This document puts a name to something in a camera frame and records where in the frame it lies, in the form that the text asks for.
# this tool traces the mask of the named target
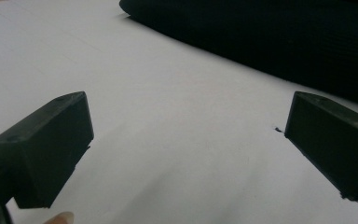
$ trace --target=small black speck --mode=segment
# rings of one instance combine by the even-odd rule
[[[283,131],[281,129],[279,129],[278,127],[275,128],[275,131],[277,131],[278,133],[283,133]]]

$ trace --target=finger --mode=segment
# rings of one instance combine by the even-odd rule
[[[45,224],[73,224],[74,214],[72,212],[59,213],[57,216],[45,222]]]

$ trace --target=black rectangular object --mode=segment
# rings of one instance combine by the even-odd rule
[[[50,207],[93,139],[85,92],[56,98],[0,134],[19,208]]]
[[[358,113],[322,96],[296,92],[285,136],[343,198],[358,201]]]

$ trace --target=white surface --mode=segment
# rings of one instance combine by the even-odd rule
[[[0,2],[0,133],[85,91],[95,139],[50,209],[90,223],[358,223],[277,133],[294,91],[335,96],[191,48],[126,19],[118,0]]]

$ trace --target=black cloth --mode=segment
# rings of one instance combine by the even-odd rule
[[[358,102],[358,1],[121,0],[165,35]]]

